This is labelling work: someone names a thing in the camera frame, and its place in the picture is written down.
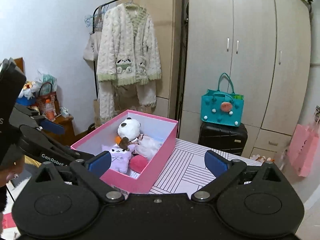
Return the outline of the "person's left hand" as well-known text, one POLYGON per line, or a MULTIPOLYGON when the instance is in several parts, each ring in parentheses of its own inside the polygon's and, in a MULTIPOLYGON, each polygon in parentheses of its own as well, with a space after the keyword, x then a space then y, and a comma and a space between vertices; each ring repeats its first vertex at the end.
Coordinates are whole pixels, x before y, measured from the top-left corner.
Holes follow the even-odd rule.
POLYGON ((6 185, 6 183, 14 178, 16 178, 23 171, 24 160, 21 159, 16 161, 11 166, 7 167, 4 170, 1 170, 1 182, 0 187, 6 185))

